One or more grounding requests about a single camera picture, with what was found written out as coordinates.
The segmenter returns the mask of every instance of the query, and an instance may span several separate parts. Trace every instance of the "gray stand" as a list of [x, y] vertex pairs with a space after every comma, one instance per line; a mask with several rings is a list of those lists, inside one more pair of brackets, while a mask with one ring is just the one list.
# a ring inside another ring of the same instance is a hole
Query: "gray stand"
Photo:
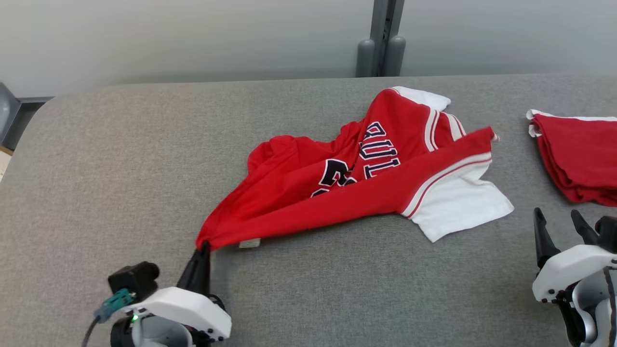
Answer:
[[0, 82], [0, 144], [4, 142], [9, 133], [11, 124], [15, 121], [15, 116], [20, 107], [20, 102], [15, 99], [15, 96], [9, 91], [6, 86]]
[[375, 41], [362, 40], [358, 44], [358, 61], [355, 65], [356, 77], [373, 76], [373, 57], [375, 56]]
[[403, 36], [395, 36], [388, 41], [382, 76], [393, 77], [400, 75], [400, 67], [403, 65], [403, 55], [405, 54], [405, 44]]

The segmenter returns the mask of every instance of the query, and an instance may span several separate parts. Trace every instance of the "red jersey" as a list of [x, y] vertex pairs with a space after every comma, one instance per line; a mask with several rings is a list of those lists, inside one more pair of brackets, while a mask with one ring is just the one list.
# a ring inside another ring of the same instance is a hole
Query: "red jersey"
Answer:
[[334, 141], [277, 136], [249, 155], [248, 175], [204, 222], [197, 247], [288, 235], [399, 213], [431, 241], [513, 210], [490, 182], [490, 128], [466, 135], [450, 100], [394, 87]]

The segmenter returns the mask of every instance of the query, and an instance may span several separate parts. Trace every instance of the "white sleeve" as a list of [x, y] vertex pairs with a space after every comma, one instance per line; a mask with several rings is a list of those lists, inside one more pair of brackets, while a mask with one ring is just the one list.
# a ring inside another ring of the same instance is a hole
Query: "white sleeve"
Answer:
[[429, 91], [416, 90], [403, 86], [396, 86], [390, 89], [396, 90], [402, 97], [407, 98], [417, 104], [427, 105], [428, 107], [443, 111], [450, 104], [451, 100], [445, 96], [431, 93]]
[[435, 242], [449, 233], [477, 227], [514, 211], [512, 203], [493, 183], [480, 179], [490, 163], [488, 160], [463, 165], [447, 174], [438, 173], [416, 193], [419, 198], [412, 200], [415, 211], [408, 218]]

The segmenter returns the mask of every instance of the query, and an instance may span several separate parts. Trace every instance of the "jersey number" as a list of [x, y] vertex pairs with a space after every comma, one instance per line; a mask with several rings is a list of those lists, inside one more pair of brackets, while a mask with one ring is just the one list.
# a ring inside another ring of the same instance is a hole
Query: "jersey number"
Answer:
[[[323, 171], [323, 176], [321, 177], [321, 181], [319, 184], [322, 186], [333, 186], [337, 184], [338, 186], [346, 186], [351, 183], [356, 183], [357, 181], [353, 178], [347, 178], [345, 174], [349, 171], [347, 167], [347, 163], [344, 161], [340, 161], [337, 159], [328, 159], [326, 160], [326, 168]], [[317, 196], [319, 194], [326, 193], [330, 191], [327, 188], [320, 188], [311, 194], [311, 198]]]

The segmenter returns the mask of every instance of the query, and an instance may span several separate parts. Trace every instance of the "folded red shirt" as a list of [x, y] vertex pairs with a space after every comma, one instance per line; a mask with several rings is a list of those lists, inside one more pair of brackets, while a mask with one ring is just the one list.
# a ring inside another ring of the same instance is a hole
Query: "folded red shirt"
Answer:
[[331, 142], [283, 135], [260, 144], [249, 155], [247, 177], [204, 222], [197, 247], [387, 213], [414, 221], [435, 242], [507, 215], [509, 200], [480, 180], [497, 137], [491, 128], [467, 135], [456, 117], [441, 112], [449, 103], [389, 88]]
[[529, 110], [547, 172], [572, 202], [617, 206], [617, 117], [557, 117]]

